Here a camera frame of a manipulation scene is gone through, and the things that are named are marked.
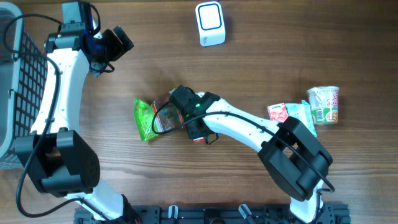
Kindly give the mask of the green snack bag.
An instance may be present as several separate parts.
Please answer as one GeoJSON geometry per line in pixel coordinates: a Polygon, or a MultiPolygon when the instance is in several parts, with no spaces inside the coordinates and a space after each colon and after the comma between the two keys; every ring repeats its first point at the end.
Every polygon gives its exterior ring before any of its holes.
{"type": "Polygon", "coordinates": [[[152,120],[155,112],[153,103],[134,98],[133,115],[141,141],[148,141],[157,136],[152,130],[152,120]]]}

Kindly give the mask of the clear candy bag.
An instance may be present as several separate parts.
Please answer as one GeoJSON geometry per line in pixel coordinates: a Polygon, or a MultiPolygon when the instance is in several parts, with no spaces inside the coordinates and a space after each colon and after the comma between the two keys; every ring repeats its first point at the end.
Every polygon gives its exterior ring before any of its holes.
{"type": "MultiPolygon", "coordinates": [[[[174,90],[170,90],[158,97],[152,102],[152,109],[156,113],[161,106],[169,101],[169,98],[174,90]]],[[[183,116],[180,111],[171,103],[166,105],[157,113],[156,119],[154,121],[154,129],[157,132],[164,132],[168,129],[175,128],[184,123],[183,116]]]]}

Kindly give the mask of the instant noodle cup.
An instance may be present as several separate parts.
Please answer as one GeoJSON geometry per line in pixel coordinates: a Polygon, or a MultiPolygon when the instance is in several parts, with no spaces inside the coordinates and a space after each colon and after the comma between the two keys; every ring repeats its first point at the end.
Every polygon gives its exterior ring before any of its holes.
{"type": "Polygon", "coordinates": [[[316,86],[307,90],[314,124],[338,122],[339,91],[337,86],[316,86]]]}

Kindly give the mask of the red stick packet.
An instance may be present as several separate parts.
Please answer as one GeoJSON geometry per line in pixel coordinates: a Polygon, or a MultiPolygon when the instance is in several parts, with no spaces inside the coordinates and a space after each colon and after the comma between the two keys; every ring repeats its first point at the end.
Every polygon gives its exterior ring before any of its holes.
{"type": "Polygon", "coordinates": [[[204,137],[200,137],[200,138],[196,138],[193,140],[194,143],[201,143],[201,142],[205,142],[205,138],[204,137]]]}

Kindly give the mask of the teal tissue pack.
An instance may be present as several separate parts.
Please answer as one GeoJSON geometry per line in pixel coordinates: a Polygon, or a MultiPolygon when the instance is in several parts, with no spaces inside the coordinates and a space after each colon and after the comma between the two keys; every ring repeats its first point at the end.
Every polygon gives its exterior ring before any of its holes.
{"type": "Polygon", "coordinates": [[[302,100],[301,103],[286,103],[285,106],[289,116],[300,120],[316,138],[318,137],[309,103],[302,100]]]}

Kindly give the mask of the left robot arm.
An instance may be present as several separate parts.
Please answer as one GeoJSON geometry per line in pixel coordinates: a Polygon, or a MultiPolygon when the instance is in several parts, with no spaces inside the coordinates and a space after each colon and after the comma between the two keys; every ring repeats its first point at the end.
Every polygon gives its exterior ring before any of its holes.
{"type": "Polygon", "coordinates": [[[80,136],[79,114],[87,74],[114,71],[113,63],[133,48],[121,27],[101,30],[98,10],[86,1],[62,5],[58,30],[45,42],[48,63],[44,95],[30,135],[16,140],[29,178],[43,194],[76,202],[100,223],[140,223],[127,198],[100,177],[98,156],[80,136]]]}

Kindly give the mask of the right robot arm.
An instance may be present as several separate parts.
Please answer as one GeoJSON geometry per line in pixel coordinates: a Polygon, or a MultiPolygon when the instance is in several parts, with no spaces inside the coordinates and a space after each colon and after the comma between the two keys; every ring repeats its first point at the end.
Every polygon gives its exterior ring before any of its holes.
{"type": "Polygon", "coordinates": [[[210,92],[195,93],[180,85],[169,101],[183,116],[190,139],[227,135],[257,152],[277,186],[291,198],[290,212],[302,223],[321,215],[322,193],[334,192],[326,179],[330,153],[297,118],[272,121],[239,110],[210,92]]]}

